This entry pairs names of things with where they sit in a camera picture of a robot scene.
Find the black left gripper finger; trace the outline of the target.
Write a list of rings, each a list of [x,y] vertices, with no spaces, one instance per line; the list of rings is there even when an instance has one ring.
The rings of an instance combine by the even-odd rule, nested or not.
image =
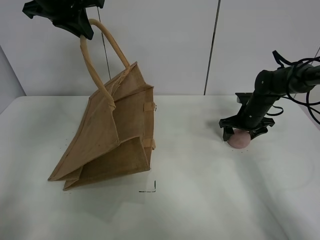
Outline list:
[[[93,29],[89,22],[67,22],[66,30],[77,37],[84,36],[88,40],[92,40],[94,36]]]

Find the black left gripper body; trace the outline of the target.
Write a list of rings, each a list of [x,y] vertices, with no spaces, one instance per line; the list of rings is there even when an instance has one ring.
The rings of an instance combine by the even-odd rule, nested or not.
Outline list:
[[[32,0],[24,4],[22,12],[29,18],[44,17],[58,25],[84,27],[89,24],[86,8],[103,8],[104,0]]]

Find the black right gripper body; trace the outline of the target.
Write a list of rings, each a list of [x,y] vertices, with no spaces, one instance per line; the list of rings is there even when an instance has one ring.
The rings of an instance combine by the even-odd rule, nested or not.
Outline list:
[[[267,132],[268,127],[273,127],[275,121],[272,118],[263,117],[260,120],[256,118],[245,119],[240,116],[231,116],[219,121],[220,128],[236,128],[248,132]]]

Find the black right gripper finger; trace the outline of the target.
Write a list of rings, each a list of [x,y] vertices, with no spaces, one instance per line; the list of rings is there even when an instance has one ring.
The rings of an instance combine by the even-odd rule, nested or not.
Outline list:
[[[250,135],[250,139],[253,140],[260,135],[266,134],[267,132],[268,132],[267,127],[261,127],[259,129],[250,130],[248,133]]]
[[[228,142],[229,139],[235,134],[234,129],[232,127],[223,127],[223,141]]]

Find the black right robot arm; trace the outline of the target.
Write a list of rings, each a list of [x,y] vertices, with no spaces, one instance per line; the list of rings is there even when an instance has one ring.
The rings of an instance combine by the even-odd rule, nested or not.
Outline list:
[[[248,132],[252,140],[267,133],[267,127],[275,122],[265,116],[276,101],[289,94],[308,93],[319,84],[319,66],[298,64],[274,71],[262,70],[255,79],[252,93],[235,94],[241,104],[238,113],[219,121],[223,140],[228,141],[235,134],[234,129]]]

